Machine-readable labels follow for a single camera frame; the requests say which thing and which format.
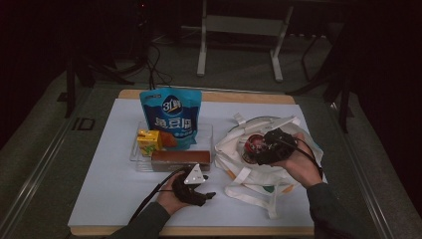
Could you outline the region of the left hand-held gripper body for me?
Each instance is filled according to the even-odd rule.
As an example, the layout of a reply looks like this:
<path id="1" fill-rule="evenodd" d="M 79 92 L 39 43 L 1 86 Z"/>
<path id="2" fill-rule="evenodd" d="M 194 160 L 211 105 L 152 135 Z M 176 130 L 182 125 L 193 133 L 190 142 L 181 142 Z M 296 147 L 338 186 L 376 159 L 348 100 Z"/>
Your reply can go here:
<path id="1" fill-rule="evenodd" d="M 175 196 L 184 203 L 202 206 L 206 202 L 205 194 L 196 191 L 196 188 L 204 183 L 203 173 L 199 164 L 193 167 L 185 167 L 183 173 L 172 183 Z"/>

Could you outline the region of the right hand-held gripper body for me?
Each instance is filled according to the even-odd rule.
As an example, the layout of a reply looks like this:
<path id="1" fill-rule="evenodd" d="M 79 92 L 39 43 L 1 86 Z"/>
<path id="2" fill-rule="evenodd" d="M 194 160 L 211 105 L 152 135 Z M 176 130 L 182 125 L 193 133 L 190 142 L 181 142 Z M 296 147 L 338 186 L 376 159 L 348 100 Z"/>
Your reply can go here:
<path id="1" fill-rule="evenodd" d="M 267 149 L 263 152 L 267 157 L 265 164 L 286 160 L 297 148 L 295 139 L 289 133 L 282 131 L 280 128 L 271 130 L 271 132 L 274 134 L 274 140 L 266 142 Z"/>

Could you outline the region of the red-lidded can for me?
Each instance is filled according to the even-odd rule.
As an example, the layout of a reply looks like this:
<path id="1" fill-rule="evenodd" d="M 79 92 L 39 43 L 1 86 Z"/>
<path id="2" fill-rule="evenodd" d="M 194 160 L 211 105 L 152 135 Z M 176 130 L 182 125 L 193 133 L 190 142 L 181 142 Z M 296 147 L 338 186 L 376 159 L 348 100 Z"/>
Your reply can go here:
<path id="1" fill-rule="evenodd" d="M 258 156 L 267 149 L 265 139 L 260 134 L 252 134 L 243 147 L 243 159 L 250 164 L 256 164 Z"/>

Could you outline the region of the white patterned tote bag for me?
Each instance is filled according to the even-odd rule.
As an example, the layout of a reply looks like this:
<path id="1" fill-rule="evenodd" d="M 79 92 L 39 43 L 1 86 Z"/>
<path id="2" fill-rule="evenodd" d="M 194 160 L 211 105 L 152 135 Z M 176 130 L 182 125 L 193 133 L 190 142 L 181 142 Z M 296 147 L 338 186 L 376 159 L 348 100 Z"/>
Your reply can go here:
<path id="1" fill-rule="evenodd" d="M 264 136 L 268 131 L 280 128 L 289 133 L 297 142 L 295 134 L 302 133 L 305 143 L 313 152 L 310 160 L 317 167 L 322 181 L 323 172 L 320 162 L 323 152 L 310 134 L 300 127 L 301 120 L 295 116 L 257 117 L 246 120 L 236 114 L 234 119 L 237 125 L 215 145 L 215 165 L 225 170 L 232 178 L 232 182 L 224 188 L 225 194 L 245 203 L 260 206 L 267 210 L 271 219 L 277 219 L 279 217 L 278 197 L 302 185 L 280 166 L 273 166 L 272 163 L 263 165 L 247 163 L 242 154 L 248 137 L 252 134 Z"/>

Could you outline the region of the brown cardboard box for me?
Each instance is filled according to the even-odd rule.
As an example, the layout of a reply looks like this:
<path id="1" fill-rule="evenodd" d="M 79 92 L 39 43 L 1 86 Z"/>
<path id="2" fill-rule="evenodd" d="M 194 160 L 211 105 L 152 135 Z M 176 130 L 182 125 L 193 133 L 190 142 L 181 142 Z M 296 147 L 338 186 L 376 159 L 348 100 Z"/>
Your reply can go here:
<path id="1" fill-rule="evenodd" d="M 151 156 L 153 171 L 174 171 L 195 164 L 199 164 L 203 171 L 209 171 L 211 153 L 208 150 L 158 150 Z"/>

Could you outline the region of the clear plastic tray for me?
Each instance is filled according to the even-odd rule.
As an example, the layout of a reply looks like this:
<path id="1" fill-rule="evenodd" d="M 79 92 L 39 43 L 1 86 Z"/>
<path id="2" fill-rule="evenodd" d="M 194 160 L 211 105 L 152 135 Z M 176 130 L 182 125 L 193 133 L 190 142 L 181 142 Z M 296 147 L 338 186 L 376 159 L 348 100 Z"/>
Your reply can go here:
<path id="1" fill-rule="evenodd" d="M 151 157 L 146 157 L 141 154 L 136 137 L 137 135 L 133 138 L 133 144 L 129 153 L 129 160 L 135 163 L 137 171 L 152 172 Z M 213 126 L 211 124 L 201 124 L 195 140 L 195 143 L 191 144 L 188 149 L 184 150 L 208 150 L 212 156 Z M 161 150 L 175 151 L 174 149 L 165 149 L 164 147 Z"/>

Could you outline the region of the yellow juice carton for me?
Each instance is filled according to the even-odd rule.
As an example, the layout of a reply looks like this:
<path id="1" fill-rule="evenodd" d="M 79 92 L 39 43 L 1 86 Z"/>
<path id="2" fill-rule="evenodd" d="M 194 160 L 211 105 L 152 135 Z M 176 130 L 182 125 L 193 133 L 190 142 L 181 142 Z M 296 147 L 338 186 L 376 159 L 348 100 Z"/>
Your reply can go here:
<path id="1" fill-rule="evenodd" d="M 151 157 L 156 150 L 162 149 L 160 132 L 158 130 L 140 129 L 136 141 L 143 156 Z"/>

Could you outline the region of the blue snack pouch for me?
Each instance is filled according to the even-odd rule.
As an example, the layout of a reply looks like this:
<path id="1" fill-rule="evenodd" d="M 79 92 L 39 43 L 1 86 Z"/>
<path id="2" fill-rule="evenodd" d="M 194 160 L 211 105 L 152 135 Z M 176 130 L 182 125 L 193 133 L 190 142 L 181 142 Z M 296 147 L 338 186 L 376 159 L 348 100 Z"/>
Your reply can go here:
<path id="1" fill-rule="evenodd" d="M 149 129 L 158 130 L 167 150 L 185 150 L 195 144 L 202 93 L 161 88 L 139 94 Z"/>

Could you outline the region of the person's left hand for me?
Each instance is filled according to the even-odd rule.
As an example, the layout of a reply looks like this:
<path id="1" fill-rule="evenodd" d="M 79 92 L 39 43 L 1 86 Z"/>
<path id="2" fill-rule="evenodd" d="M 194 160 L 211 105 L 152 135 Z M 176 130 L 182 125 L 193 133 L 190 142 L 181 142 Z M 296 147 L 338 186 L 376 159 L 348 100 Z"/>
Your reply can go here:
<path id="1" fill-rule="evenodd" d="M 175 196 L 172 189 L 172 183 L 179 175 L 181 175 L 181 172 L 178 172 L 170 177 L 169 180 L 161 187 L 156 198 L 156 202 L 159 203 L 169 215 L 173 215 L 178 210 L 186 206 L 186 203 L 181 202 Z"/>

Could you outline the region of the person's right hand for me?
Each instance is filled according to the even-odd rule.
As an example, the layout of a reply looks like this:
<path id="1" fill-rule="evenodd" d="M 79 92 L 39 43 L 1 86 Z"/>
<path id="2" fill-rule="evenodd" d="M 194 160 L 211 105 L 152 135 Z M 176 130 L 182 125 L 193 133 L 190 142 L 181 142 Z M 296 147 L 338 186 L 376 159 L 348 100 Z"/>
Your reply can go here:
<path id="1" fill-rule="evenodd" d="M 310 188 L 322 183 L 317 167 L 310 160 L 313 152 L 305 143 L 304 135 L 299 132 L 295 134 L 295 137 L 297 138 L 297 146 L 300 150 L 294 151 L 286 160 L 273 163 L 273 166 L 284 168 L 304 188 Z"/>

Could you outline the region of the black stand with thin legs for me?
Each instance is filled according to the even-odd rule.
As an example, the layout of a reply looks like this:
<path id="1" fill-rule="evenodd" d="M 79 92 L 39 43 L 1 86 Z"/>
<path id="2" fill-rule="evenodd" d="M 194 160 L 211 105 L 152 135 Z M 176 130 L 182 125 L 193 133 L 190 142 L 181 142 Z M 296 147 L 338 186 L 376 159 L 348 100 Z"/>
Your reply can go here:
<path id="1" fill-rule="evenodd" d="M 307 85 L 287 92 L 287 95 L 300 96 L 326 84 L 326 89 L 322 94 L 322 98 L 326 103 L 330 104 L 333 104 L 337 98 L 340 98 L 338 107 L 338 123 L 340 128 L 345 133 L 348 133 L 347 115 L 351 75 L 349 73 L 348 65 L 340 57 L 346 42 L 347 40 L 343 34 L 339 33 L 313 79 Z"/>

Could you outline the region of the white metal stand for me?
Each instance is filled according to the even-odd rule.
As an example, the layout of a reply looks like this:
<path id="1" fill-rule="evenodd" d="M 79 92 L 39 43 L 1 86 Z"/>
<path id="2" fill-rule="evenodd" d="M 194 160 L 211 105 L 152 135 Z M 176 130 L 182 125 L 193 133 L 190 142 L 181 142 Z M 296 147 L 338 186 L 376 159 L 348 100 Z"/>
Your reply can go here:
<path id="1" fill-rule="evenodd" d="M 207 60 L 207 33 L 221 32 L 246 35 L 271 36 L 277 38 L 276 45 L 270 50 L 270 59 L 276 82 L 284 80 L 280 64 L 280 51 L 287 35 L 294 6 L 288 4 L 282 20 L 247 18 L 223 15 L 210 15 L 207 13 L 208 0 L 201 1 L 200 48 L 196 75 L 204 77 Z"/>

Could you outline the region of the black stand with long feet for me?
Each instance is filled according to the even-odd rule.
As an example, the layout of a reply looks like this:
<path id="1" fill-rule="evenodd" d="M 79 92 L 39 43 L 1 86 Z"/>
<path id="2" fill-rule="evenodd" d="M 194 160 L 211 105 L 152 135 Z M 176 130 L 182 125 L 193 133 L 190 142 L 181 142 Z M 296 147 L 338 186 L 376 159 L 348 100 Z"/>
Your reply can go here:
<path id="1" fill-rule="evenodd" d="M 76 107 L 76 79 L 80 80 L 80 83 L 84 87 L 91 88 L 96 80 L 94 79 L 93 71 L 97 71 L 104 76 L 112 79 L 118 84 L 132 85 L 132 82 L 125 80 L 118 73 L 109 70 L 106 66 L 96 62 L 88 55 L 75 54 L 68 58 L 66 64 L 66 103 L 67 111 L 66 118 L 69 118 Z"/>

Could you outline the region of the metal floor rail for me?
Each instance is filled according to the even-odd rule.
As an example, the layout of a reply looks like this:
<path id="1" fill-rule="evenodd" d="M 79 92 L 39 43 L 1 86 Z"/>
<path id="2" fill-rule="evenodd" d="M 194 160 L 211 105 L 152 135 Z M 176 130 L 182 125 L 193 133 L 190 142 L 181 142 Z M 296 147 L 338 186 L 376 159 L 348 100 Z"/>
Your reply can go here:
<path id="1" fill-rule="evenodd" d="M 18 222 L 21 220 L 25 210 L 30 204 L 33 196 L 37 192 L 48 168 L 54 161 L 60 147 L 64 142 L 64 138 L 71 129 L 73 123 L 76 121 L 77 114 L 81 110 L 83 104 L 91 94 L 91 89 L 82 89 L 78 94 L 76 105 L 64 122 L 57 129 L 56 134 L 44 151 L 42 157 L 39 159 L 34 170 L 29 174 L 26 181 L 23 183 L 16 199 L 8 210 L 5 217 L 0 221 L 0 239 L 10 239 Z"/>
<path id="2" fill-rule="evenodd" d="M 335 104 L 325 107 L 333 129 L 332 154 L 323 163 L 328 182 L 344 207 L 365 225 L 371 239 L 394 239 L 349 135 L 337 122 Z"/>

